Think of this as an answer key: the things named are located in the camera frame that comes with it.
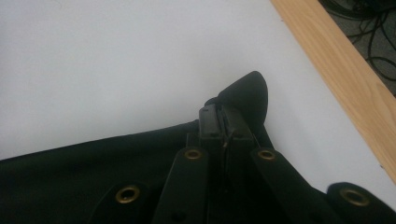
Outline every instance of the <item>metal grommet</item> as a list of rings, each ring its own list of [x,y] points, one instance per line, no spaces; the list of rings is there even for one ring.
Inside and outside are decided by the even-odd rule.
[[[259,151],[258,155],[260,158],[267,160],[267,161],[273,161],[276,157],[274,152],[272,152],[270,150],[261,150],[261,151]]]
[[[117,192],[116,201],[119,203],[131,203],[135,201],[139,195],[140,189],[137,186],[127,186]]]
[[[197,149],[190,149],[184,153],[184,156],[189,160],[198,160],[202,157],[202,152]]]
[[[340,194],[347,202],[356,206],[363,207],[370,203],[370,200],[365,195],[354,189],[341,189]]]

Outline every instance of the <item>wooden edge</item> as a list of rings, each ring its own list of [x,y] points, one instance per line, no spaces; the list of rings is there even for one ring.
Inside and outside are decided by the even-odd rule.
[[[396,100],[317,0],[271,0],[396,184]]]

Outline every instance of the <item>dark floor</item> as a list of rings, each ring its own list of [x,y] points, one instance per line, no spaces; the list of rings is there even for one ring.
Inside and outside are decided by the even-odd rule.
[[[320,2],[396,96],[396,9],[375,11],[367,0]]]

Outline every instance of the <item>white surface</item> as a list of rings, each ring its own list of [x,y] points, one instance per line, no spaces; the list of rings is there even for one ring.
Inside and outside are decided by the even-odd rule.
[[[0,160],[160,129],[257,70],[265,126],[315,188],[396,187],[269,1],[1,1]]]

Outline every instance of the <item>cable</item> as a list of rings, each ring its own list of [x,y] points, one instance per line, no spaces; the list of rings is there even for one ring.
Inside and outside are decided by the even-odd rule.
[[[319,2],[334,16],[347,20],[369,20],[377,15],[377,13],[369,7],[357,7],[358,4],[362,4],[362,1],[357,1],[353,7],[354,9],[343,7],[334,0],[319,0]]]
[[[373,55],[373,43],[375,41],[375,35],[378,30],[381,30],[383,36],[387,39],[391,47],[396,52],[396,43],[393,43],[389,38],[384,26],[385,22],[388,18],[390,10],[377,13],[370,9],[368,5],[364,3],[362,0],[355,0],[355,4],[351,6],[351,9],[341,6],[335,0],[319,0],[319,2],[326,8],[326,10],[339,18],[349,21],[360,21],[358,34],[347,35],[352,44],[356,44],[362,40],[362,38],[366,35],[369,36],[368,47],[367,47],[367,58],[365,58],[366,62],[371,65],[373,70],[382,78],[387,81],[396,82],[396,77],[390,77],[389,75],[396,74],[390,73],[385,74],[378,67],[378,63],[386,63],[387,65],[395,68],[396,70],[396,62],[392,61],[389,58],[380,57]]]
[[[375,20],[375,26],[377,26],[378,24],[380,24],[380,22],[382,22],[382,24],[385,22],[385,20],[388,17],[388,12],[384,13],[384,19],[381,19],[381,17],[378,17]],[[386,62],[389,63],[390,65],[392,65],[395,69],[396,69],[396,63],[388,58],[384,58],[384,57],[373,57],[372,56],[372,48],[373,48],[373,41],[375,38],[375,32],[372,33],[372,35],[370,36],[370,40],[369,40],[369,46],[368,46],[368,51],[367,51],[367,58],[366,61],[368,61],[370,63],[370,65],[373,67],[373,69],[376,71],[377,74],[379,74],[381,77],[383,77],[384,79],[387,79],[389,81],[396,81],[396,78],[392,78],[392,77],[388,77],[387,75],[385,75],[375,64],[375,61],[382,61],[382,62]]]

